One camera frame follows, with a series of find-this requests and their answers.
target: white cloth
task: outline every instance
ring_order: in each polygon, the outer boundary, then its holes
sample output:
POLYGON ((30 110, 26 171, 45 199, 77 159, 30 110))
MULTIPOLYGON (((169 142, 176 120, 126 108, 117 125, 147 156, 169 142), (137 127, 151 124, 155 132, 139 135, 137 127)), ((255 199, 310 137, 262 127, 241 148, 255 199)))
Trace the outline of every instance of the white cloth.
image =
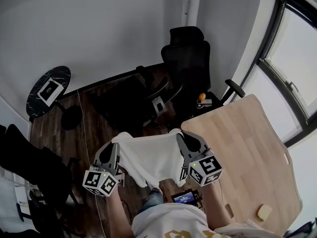
POLYGON ((181 179, 184 158, 180 153, 176 135, 181 133, 173 129, 169 134, 136 137, 122 132, 112 139, 119 143, 119 165, 126 169, 140 187, 146 187, 146 182, 159 187, 159 181, 173 179, 178 186, 185 183, 181 179))
POLYGON ((248 238, 279 237, 261 229, 252 221, 247 224, 231 224, 211 231, 203 211, 192 205, 177 203, 160 204, 138 214, 133 220, 132 231, 136 238, 221 238, 221 235, 248 238))

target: marble tabletop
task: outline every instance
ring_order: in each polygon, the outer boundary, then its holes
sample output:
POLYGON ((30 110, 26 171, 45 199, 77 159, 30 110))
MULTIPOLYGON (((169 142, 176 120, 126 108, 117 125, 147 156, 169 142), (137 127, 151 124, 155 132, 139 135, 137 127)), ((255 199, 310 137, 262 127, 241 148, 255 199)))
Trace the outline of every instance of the marble tabletop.
POLYGON ((64 87, 64 90, 61 91, 61 93, 58 95, 57 100, 63 96, 64 92, 66 91, 68 84, 70 82, 70 69, 66 66, 59 66, 56 68, 53 68, 46 72, 33 86, 27 102, 26 102, 26 112, 30 117, 37 118, 41 117, 45 113, 51 110, 52 107, 54 107, 54 103, 52 103, 50 106, 47 106, 38 96, 39 90, 44 86, 46 81, 49 78, 52 78, 59 84, 61 84, 64 87))

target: small wooden block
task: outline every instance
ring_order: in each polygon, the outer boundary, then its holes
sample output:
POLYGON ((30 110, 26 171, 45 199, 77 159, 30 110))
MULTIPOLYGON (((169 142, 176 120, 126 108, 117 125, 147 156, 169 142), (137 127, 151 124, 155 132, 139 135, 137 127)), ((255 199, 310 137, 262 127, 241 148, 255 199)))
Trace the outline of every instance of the small wooden block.
POLYGON ((257 213, 257 216, 262 220, 262 221, 265 221, 269 214, 271 213, 272 211, 272 208, 269 207, 268 205, 266 204, 263 204, 261 205, 261 207, 258 209, 258 213, 257 213))

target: wooden floor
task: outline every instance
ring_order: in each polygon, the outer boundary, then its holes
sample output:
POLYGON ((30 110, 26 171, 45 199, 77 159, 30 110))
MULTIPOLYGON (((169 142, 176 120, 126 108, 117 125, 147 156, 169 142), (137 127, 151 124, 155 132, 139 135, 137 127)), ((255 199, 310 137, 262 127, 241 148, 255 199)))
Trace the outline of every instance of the wooden floor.
MULTIPOLYGON (((156 85, 166 76, 164 69, 156 69, 152 73, 155 76, 156 85)), ((112 81, 80 92, 79 95, 75 94, 61 101, 62 105, 68 108, 73 105, 79 106, 80 98, 85 125, 84 121, 82 121, 74 130, 63 130, 60 126, 62 113, 56 106, 44 116, 34 119, 32 124, 30 141, 33 145, 39 148, 43 148, 44 146, 50 148, 62 157, 65 164, 68 163, 70 157, 80 160, 79 164, 74 165, 72 170, 74 178, 78 181, 73 187, 73 192, 79 203, 82 203, 83 206, 74 206, 71 200, 67 201, 67 204, 72 209, 71 215, 67 218, 67 225, 78 233, 85 233, 88 238, 104 237, 102 227, 106 237, 109 237, 109 225, 104 199, 100 196, 95 197, 81 186, 83 176, 85 170, 89 168, 89 163, 93 162, 97 150, 120 133, 120 131, 110 127, 107 121, 95 111, 90 103, 89 96, 94 92, 101 94, 118 84, 121 80, 112 81)), ((139 136, 166 134, 168 131, 165 125, 171 122, 173 118, 174 111, 172 106, 168 105, 168 112, 157 119, 158 126, 149 124, 143 129, 142 135, 139 136)), ((165 202, 171 202, 171 195, 182 192, 190 187, 188 182, 181 188, 177 187, 172 180, 165 180, 160 183, 165 202)), ((121 199, 127 202, 132 218, 136 216, 149 192, 150 189, 148 187, 138 187, 134 180, 126 174, 125 187, 119 188, 119 194, 121 199)))

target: person's arm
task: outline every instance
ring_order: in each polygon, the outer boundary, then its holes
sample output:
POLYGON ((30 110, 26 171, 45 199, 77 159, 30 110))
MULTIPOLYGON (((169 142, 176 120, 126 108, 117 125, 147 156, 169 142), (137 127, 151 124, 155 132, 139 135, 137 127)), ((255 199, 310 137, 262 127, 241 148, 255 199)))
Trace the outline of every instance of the person's arm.
POLYGON ((201 187, 208 227, 211 230, 231 224, 230 216, 213 183, 201 187))
POLYGON ((106 198, 106 202, 110 226, 110 237, 134 238, 134 234, 121 203, 117 186, 114 188, 111 196, 106 198))

